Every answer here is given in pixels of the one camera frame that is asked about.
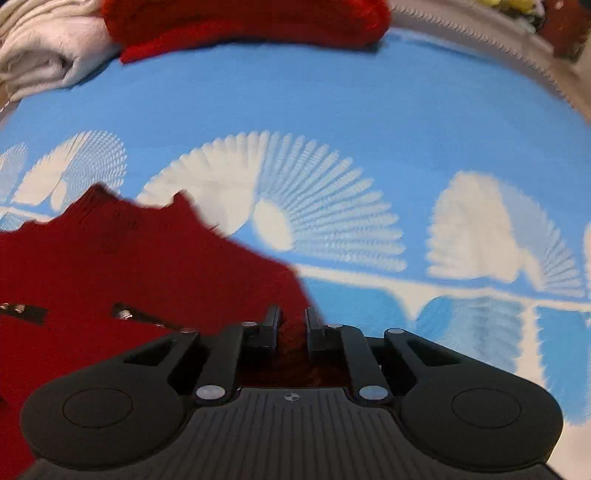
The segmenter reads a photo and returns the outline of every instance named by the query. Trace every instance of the white towel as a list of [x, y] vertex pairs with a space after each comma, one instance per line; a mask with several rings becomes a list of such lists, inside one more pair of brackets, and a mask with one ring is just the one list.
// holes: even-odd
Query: white towel
[[92, 15], [100, 5], [101, 0], [8, 0], [0, 7], [0, 38], [31, 21]]
[[105, 21], [65, 17], [11, 31], [0, 47], [0, 82], [11, 100], [73, 85], [116, 56]]

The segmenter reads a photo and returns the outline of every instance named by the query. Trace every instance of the red cloth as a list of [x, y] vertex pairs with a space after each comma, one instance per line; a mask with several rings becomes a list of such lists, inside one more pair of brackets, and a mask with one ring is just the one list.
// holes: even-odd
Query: red cloth
[[309, 302], [293, 273], [219, 237], [181, 194], [149, 209], [95, 186], [48, 224], [0, 233], [0, 252], [0, 303], [48, 309], [42, 326], [0, 314], [0, 480], [14, 479], [32, 461], [18, 428], [29, 394], [169, 333], [112, 318], [118, 301], [205, 335], [261, 320], [278, 304], [286, 322], [277, 364], [249, 384], [320, 382], [305, 351]]
[[554, 47], [556, 57], [576, 57], [591, 30], [591, 12], [579, 0], [548, 0], [540, 35]]
[[124, 63], [237, 38], [363, 48], [390, 25], [384, 0], [105, 0], [102, 16]]

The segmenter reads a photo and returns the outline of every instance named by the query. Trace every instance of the screw head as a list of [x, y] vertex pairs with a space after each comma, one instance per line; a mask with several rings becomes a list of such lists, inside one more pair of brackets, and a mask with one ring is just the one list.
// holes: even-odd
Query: screw head
[[388, 390], [379, 385], [368, 385], [359, 389], [359, 396], [365, 400], [383, 400], [388, 396]]
[[226, 390], [219, 385], [204, 385], [195, 394], [202, 400], [219, 400], [226, 394]]
[[132, 315], [132, 313], [129, 310], [121, 310], [117, 316], [121, 319], [121, 320], [129, 320], [132, 319], [134, 316]]

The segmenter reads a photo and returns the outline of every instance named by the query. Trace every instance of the blue surface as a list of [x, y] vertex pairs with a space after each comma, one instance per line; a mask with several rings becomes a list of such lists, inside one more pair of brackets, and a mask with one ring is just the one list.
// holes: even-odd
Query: blue surface
[[[388, 34], [377, 53], [228, 44], [129, 66], [113, 62], [70, 91], [25, 99], [0, 134], [0, 153], [9, 152], [0, 163], [0, 216], [6, 211], [0, 228], [14, 229], [27, 216], [58, 215], [98, 180], [136, 197], [159, 172], [170, 179], [171, 162], [191, 150], [267, 130], [277, 149], [265, 150], [251, 181], [236, 160], [225, 167], [238, 172], [232, 181], [244, 182], [243, 191], [216, 177], [219, 159], [191, 180], [199, 182], [204, 171], [216, 180], [196, 198], [214, 218], [245, 209], [227, 233], [251, 248], [294, 264], [374, 275], [384, 285], [394, 279], [490, 287], [533, 300], [576, 301], [584, 309], [588, 126], [513, 71], [399, 33]], [[54, 149], [72, 138], [84, 144], [65, 161], [68, 148]], [[332, 151], [339, 159], [321, 171]], [[318, 163], [306, 171], [314, 155]], [[194, 187], [183, 183], [186, 175], [173, 180], [171, 191]], [[163, 183], [154, 185], [165, 203]], [[229, 200], [219, 194], [225, 191], [232, 191]], [[261, 202], [268, 208], [257, 223]], [[279, 232], [280, 222], [271, 222], [277, 215], [291, 239]], [[411, 319], [401, 296], [352, 282], [305, 279], [331, 321], [358, 325], [368, 335], [407, 325], [515, 371], [521, 304], [482, 293], [434, 294]], [[542, 337], [560, 333], [556, 347], [545, 343], [544, 365], [556, 375], [561, 362], [577, 362], [580, 372], [572, 378], [579, 386], [557, 396], [581, 423], [589, 410], [578, 390], [588, 388], [588, 352], [582, 354], [588, 340], [563, 327], [574, 321], [565, 315], [541, 315]], [[580, 328], [589, 331], [587, 324]], [[570, 342], [578, 345], [573, 352]]]

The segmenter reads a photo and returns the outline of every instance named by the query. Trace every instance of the white pattern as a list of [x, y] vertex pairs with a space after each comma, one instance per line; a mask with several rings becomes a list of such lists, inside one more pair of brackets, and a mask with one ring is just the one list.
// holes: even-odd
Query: white pattern
[[580, 297], [580, 273], [540, 205], [489, 175], [458, 172], [437, 199], [427, 241], [433, 277], [514, 282]]
[[92, 184], [119, 192], [126, 173], [123, 143], [108, 132], [81, 132], [39, 159], [25, 175], [12, 203], [37, 206], [50, 196], [62, 212]]
[[196, 148], [152, 177], [137, 201], [166, 205], [185, 190], [206, 223], [231, 235], [251, 214], [268, 138], [268, 132], [242, 133]]
[[585, 272], [587, 274], [587, 294], [591, 298], [591, 223], [585, 229], [583, 252], [585, 254]]
[[398, 216], [352, 163], [328, 145], [273, 133], [257, 186], [255, 231], [275, 250], [402, 271]]
[[6, 202], [27, 159], [24, 143], [14, 145], [0, 155], [0, 202]]
[[21, 225], [29, 220], [26, 216], [16, 215], [12, 212], [6, 212], [2, 214], [0, 209], [0, 231], [11, 232], [17, 230]]
[[173, 161], [138, 195], [166, 205], [179, 191], [224, 235], [252, 219], [270, 248], [402, 271], [398, 216], [373, 180], [328, 145], [275, 132], [218, 138]]

